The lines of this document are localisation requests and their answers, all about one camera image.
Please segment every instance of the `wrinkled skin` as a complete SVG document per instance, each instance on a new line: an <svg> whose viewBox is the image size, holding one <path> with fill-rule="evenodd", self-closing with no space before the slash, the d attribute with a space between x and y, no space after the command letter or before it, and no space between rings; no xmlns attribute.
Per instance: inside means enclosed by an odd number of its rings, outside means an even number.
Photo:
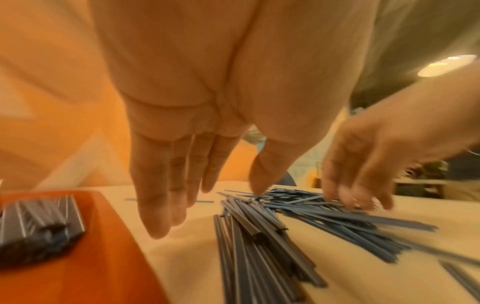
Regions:
<svg viewBox="0 0 480 304"><path fill-rule="evenodd" d="M152 237L182 223L252 125L262 193L321 140L348 101L376 1L90 2L131 127L131 176Z"/></svg>
<svg viewBox="0 0 480 304"><path fill-rule="evenodd" d="M480 63L420 81L346 120L323 163L326 199L393 207L393 179L480 143Z"/></svg>

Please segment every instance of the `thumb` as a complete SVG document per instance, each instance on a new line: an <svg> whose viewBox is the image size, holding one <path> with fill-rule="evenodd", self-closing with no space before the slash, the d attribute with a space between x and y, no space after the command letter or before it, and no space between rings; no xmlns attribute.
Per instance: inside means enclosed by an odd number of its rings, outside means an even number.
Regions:
<svg viewBox="0 0 480 304"><path fill-rule="evenodd" d="M314 145L315 143L289 144L267 139L263 150L251 165L249 180L253 193L260 195L281 180L287 169Z"/></svg>

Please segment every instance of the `orange container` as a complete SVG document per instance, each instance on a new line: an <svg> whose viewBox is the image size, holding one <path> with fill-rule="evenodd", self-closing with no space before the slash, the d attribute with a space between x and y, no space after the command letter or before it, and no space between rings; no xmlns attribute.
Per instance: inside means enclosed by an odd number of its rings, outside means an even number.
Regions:
<svg viewBox="0 0 480 304"><path fill-rule="evenodd" d="M99 192L55 191L0 196L0 206L22 198L73 195L86 233L65 256L0 270L1 304L164 304L157 277L117 213Z"/></svg>

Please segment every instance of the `table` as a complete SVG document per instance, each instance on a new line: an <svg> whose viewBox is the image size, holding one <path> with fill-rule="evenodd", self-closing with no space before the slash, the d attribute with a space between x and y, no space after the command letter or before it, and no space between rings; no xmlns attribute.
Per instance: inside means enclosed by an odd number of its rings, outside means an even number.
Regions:
<svg viewBox="0 0 480 304"><path fill-rule="evenodd" d="M217 191L248 191L245 182L219 182L209 194L188 210L186 222L161 240L152 240L137 214L130 186L96 188L109 200L133 234L146 259L155 270L172 304L223 303L220 263L213 215L220 213ZM307 189L320 192L319 189ZM418 220L440 227L437 233L388 229L394 233L437 248L480 258L480 204L412 197L396 197L395 210L373 214ZM357 246L295 219L282 217L292 240L317 264L317 272L329 283L328 289L305 288L315 303L352 304L475 304L476 301L438 264L438 259L410 251L399 256L398 264L386 264ZM463 265L480 280L480 268Z"/></svg>

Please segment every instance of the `palm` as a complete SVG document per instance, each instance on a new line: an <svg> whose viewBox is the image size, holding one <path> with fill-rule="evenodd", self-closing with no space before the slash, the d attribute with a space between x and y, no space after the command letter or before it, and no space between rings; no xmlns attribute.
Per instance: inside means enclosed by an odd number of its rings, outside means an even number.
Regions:
<svg viewBox="0 0 480 304"><path fill-rule="evenodd" d="M252 124L267 136L255 192L323 137L358 77L375 12L375 2L347 2L91 1L153 235L184 220L201 181L211 190Z"/></svg>

